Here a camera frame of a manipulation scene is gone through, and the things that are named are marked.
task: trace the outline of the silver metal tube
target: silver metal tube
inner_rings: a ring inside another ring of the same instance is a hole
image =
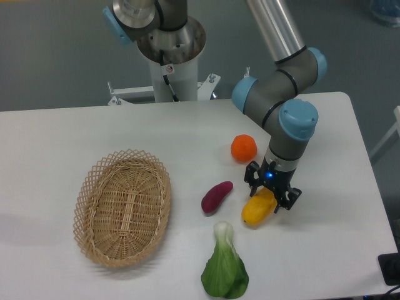
[[[116,17],[130,28],[143,28],[156,15],[154,0],[114,0],[112,8]]]
[[[280,61],[304,47],[284,0],[246,0],[272,58]]]

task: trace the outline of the blue joint cap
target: blue joint cap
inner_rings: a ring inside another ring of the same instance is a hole
[[[235,104],[238,110],[240,110],[244,114],[244,105],[246,103],[246,99],[248,98],[249,91],[253,84],[258,79],[254,77],[245,77],[240,80],[232,92],[232,102]]]
[[[308,48],[315,56],[318,63],[318,77],[316,83],[320,81],[328,70],[328,62],[326,61],[325,55],[323,55],[317,48]]]
[[[279,123],[291,138],[305,142],[311,139],[318,122],[318,111],[300,99],[287,100],[279,110]]]
[[[118,24],[117,20],[115,19],[113,13],[110,11],[108,7],[105,7],[102,10],[102,15],[104,16],[108,28],[111,30],[112,34],[117,37],[118,41],[122,45],[128,45],[132,43],[131,39],[126,35],[125,31],[122,27]]]

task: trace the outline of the purple sweet potato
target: purple sweet potato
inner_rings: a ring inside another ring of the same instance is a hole
[[[224,181],[210,189],[201,201],[201,208],[206,214],[213,214],[225,197],[232,191],[233,183]]]

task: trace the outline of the oval woven basket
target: oval woven basket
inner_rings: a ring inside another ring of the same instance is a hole
[[[163,164],[144,151],[110,154],[92,167],[77,198],[74,235],[95,263],[123,267],[151,254],[171,206]]]

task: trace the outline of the bok choy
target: bok choy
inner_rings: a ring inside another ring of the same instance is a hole
[[[210,296],[239,298],[247,289],[249,276],[233,246],[233,227],[219,222],[214,225],[214,234],[217,243],[201,274],[202,285]]]

